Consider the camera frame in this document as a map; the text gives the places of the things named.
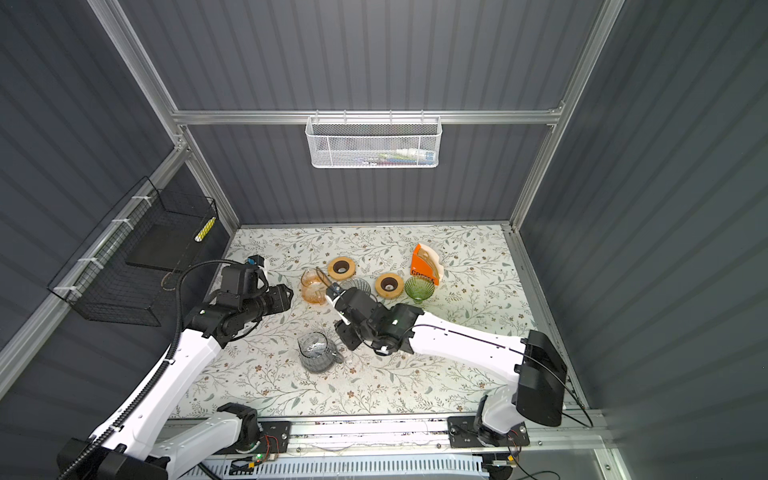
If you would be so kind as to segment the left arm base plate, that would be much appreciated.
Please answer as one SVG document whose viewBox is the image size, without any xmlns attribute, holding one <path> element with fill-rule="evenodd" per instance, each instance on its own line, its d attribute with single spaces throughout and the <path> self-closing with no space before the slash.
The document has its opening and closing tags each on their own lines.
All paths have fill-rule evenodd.
<svg viewBox="0 0 768 480">
<path fill-rule="evenodd" d="M 259 436 L 245 446 L 233 445 L 223 449 L 226 454 L 279 455 L 287 452 L 292 423 L 289 421 L 260 422 Z"/>
</svg>

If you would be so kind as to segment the green glass dripper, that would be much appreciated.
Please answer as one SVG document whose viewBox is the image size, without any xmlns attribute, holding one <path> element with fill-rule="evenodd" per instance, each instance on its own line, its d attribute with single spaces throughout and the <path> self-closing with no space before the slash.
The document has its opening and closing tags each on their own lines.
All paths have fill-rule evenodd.
<svg viewBox="0 0 768 480">
<path fill-rule="evenodd" d="M 404 284 L 406 295 L 416 303 L 430 299 L 435 293 L 436 286 L 422 276 L 411 276 Z"/>
</svg>

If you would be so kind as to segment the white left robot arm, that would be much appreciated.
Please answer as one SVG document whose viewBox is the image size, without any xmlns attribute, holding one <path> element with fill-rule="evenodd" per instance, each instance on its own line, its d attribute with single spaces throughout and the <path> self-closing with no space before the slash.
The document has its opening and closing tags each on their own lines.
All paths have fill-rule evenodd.
<svg viewBox="0 0 768 480">
<path fill-rule="evenodd" d="M 270 315 L 290 309 L 292 290 L 268 282 L 260 255 L 220 260 L 222 279 L 202 304 L 185 311 L 177 298 L 176 330 L 156 365 L 126 401 L 85 440 L 57 456 L 61 479 L 176 479 L 214 453 L 252 454 L 267 447 L 256 409 L 237 403 L 164 442 L 158 436 L 181 398 L 223 348 Z"/>
</svg>

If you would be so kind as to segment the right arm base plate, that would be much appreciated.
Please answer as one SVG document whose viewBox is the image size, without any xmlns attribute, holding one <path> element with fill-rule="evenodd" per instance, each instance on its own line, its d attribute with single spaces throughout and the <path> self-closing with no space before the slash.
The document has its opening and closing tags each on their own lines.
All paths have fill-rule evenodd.
<svg viewBox="0 0 768 480">
<path fill-rule="evenodd" d="M 483 427 L 473 416 L 450 416 L 446 419 L 449 444 L 454 449 L 480 447 L 514 447 L 530 445 L 524 422 L 514 426 L 508 433 L 499 434 Z"/>
</svg>

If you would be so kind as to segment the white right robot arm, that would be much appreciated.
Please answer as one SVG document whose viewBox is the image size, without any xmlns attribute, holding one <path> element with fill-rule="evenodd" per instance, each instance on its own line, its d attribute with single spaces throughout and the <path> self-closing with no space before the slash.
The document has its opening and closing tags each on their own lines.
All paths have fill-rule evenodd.
<svg viewBox="0 0 768 480">
<path fill-rule="evenodd" d="M 563 419 L 567 367 L 549 337 L 503 336 L 462 326 L 417 306 L 387 307 L 364 291 L 333 283 L 326 300 L 340 316 L 334 324 L 344 345 L 367 346 L 376 355 L 395 353 L 446 358 L 496 377 L 502 386 L 481 398 L 469 433 L 497 446 L 522 433 L 527 421 L 558 427 Z"/>
</svg>

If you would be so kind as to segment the grey glass carafe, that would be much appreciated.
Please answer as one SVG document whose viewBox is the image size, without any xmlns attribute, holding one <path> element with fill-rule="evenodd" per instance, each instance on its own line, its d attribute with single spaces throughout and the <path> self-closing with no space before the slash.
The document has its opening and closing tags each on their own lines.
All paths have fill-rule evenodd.
<svg viewBox="0 0 768 480">
<path fill-rule="evenodd" d="M 336 345 L 322 332 L 306 333 L 297 344 L 300 363 L 310 373 L 323 373 L 344 362 Z"/>
</svg>

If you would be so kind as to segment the orange glass carafe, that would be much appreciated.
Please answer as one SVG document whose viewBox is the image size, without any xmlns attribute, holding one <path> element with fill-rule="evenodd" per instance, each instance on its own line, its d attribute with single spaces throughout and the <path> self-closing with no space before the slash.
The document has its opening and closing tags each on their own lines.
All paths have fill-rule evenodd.
<svg viewBox="0 0 768 480">
<path fill-rule="evenodd" d="M 300 278 L 302 298 L 311 304 L 326 303 L 326 290 L 332 285 L 330 277 L 319 267 L 303 272 Z"/>
</svg>

